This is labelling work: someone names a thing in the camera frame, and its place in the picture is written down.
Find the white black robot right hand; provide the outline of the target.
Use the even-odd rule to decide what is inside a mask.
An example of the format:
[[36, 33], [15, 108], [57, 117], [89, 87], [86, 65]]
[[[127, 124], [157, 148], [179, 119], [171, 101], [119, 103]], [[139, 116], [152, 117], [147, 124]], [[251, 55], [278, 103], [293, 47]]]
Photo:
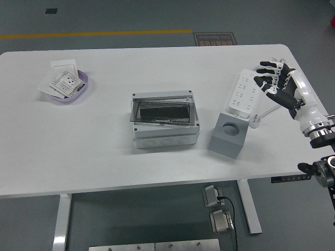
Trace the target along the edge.
[[286, 63], [261, 61], [254, 81], [264, 94], [289, 111], [308, 135], [312, 129], [327, 128], [329, 120], [318, 110], [318, 104], [306, 76]]

